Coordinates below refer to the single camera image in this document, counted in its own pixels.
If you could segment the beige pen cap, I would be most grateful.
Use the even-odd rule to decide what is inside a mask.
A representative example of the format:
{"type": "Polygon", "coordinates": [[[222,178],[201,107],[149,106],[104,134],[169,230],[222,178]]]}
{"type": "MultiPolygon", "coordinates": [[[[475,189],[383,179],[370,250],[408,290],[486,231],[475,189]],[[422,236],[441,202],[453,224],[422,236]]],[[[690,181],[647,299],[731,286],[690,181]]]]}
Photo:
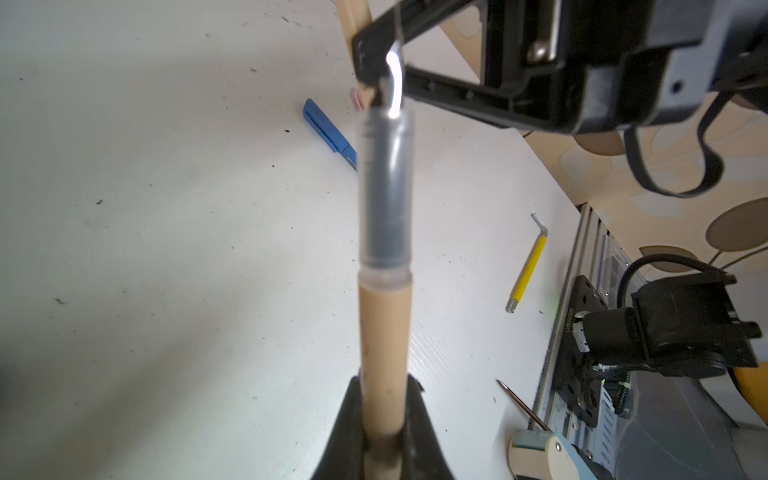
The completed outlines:
{"type": "MultiPolygon", "coordinates": [[[[353,55],[353,38],[372,22],[372,16],[367,0],[335,0],[337,16],[341,24],[345,44],[351,60],[353,55]]],[[[365,92],[368,108],[371,106],[375,91],[359,82],[355,88],[365,92]]]]}

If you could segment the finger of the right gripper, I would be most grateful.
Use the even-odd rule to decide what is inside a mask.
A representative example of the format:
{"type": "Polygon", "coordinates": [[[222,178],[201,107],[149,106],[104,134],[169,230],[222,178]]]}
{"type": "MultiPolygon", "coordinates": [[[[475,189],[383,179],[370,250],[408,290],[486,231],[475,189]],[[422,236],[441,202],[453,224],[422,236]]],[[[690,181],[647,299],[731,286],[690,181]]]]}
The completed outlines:
{"type": "Polygon", "coordinates": [[[484,1],[400,1],[353,38],[355,77],[378,80],[386,73],[384,57],[395,40],[406,44],[438,28],[481,80],[485,19],[484,1]]]}

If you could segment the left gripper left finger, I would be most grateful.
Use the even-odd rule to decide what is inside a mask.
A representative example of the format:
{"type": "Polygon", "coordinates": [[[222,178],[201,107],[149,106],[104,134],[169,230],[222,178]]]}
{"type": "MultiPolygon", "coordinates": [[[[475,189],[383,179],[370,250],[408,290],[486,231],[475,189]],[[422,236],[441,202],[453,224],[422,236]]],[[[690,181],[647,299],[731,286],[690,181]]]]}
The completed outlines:
{"type": "Polygon", "coordinates": [[[312,480],[360,480],[364,478],[365,433],[362,426],[360,378],[348,384],[325,450],[312,480]]]}

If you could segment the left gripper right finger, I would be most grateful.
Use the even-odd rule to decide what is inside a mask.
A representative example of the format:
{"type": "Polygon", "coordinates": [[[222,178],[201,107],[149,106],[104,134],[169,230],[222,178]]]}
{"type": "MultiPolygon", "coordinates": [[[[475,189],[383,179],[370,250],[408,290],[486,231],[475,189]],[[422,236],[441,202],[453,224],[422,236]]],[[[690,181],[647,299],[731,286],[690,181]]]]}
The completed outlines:
{"type": "Polygon", "coordinates": [[[411,374],[407,378],[405,423],[401,433],[402,479],[453,480],[422,398],[423,388],[411,374]]]}

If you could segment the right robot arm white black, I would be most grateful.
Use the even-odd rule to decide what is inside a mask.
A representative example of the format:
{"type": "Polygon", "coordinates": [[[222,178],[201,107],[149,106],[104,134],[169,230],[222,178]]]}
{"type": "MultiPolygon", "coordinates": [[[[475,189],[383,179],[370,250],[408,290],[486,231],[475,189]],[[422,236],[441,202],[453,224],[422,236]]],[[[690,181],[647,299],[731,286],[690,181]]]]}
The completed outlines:
{"type": "MultiPolygon", "coordinates": [[[[629,168],[646,191],[671,197],[651,177],[641,127],[676,123],[696,110],[704,137],[741,96],[767,107],[767,5],[763,1],[487,1],[478,84],[409,67],[406,96],[501,128],[559,134],[621,133],[629,168]]],[[[597,422],[596,385],[648,371],[694,379],[757,361],[759,327],[738,319],[726,288],[734,277],[673,254],[692,273],[619,283],[614,309],[571,314],[555,386],[577,416],[597,422]]]]}

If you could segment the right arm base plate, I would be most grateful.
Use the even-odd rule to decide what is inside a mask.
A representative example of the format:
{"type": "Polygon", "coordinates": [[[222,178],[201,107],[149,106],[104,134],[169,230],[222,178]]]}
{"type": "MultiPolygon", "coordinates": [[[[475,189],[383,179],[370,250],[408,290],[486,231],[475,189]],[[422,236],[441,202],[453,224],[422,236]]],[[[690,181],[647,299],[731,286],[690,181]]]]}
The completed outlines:
{"type": "Polygon", "coordinates": [[[609,308],[586,276],[577,276],[566,308],[553,389],[590,428],[599,422],[603,377],[598,367],[621,363],[620,346],[626,338],[624,314],[609,308]]]}

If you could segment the beige pen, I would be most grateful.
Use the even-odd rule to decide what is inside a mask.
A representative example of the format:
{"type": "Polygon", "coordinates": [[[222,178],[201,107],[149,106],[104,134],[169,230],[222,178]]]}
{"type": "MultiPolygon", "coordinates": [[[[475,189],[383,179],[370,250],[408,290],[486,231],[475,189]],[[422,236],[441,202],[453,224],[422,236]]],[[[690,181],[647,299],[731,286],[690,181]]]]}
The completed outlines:
{"type": "Polygon", "coordinates": [[[359,163],[362,425],[367,479],[401,475],[412,303],[413,129],[403,106],[402,44],[385,55],[373,106],[361,131],[359,163]]]}

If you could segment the blue pen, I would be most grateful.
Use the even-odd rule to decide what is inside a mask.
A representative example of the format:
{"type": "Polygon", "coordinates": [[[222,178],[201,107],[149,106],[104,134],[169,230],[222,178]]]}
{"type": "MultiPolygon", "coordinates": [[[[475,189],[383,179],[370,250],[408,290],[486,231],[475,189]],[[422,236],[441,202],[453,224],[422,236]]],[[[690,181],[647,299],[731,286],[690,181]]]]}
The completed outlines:
{"type": "Polygon", "coordinates": [[[302,114],[307,124],[329,146],[331,151],[338,153],[353,169],[357,169],[356,150],[312,99],[305,101],[302,114]]]}

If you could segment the pink pen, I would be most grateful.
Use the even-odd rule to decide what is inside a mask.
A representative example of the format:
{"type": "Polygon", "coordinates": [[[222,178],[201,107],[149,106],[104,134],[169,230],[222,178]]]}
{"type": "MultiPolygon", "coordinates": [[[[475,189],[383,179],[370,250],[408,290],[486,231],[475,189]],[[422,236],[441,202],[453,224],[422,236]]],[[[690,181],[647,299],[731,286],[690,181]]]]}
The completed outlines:
{"type": "Polygon", "coordinates": [[[349,92],[350,101],[356,111],[365,111],[368,108],[365,92],[359,88],[353,88],[349,92]]]}

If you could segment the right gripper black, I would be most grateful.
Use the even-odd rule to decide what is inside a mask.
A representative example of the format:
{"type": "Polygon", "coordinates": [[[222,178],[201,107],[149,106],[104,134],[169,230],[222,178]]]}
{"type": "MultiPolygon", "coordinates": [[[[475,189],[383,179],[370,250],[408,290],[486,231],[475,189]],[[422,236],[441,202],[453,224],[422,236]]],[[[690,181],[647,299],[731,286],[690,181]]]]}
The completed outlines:
{"type": "Polygon", "coordinates": [[[763,1],[491,1],[482,83],[407,66],[404,95],[498,128],[674,123],[767,83],[763,1]]]}

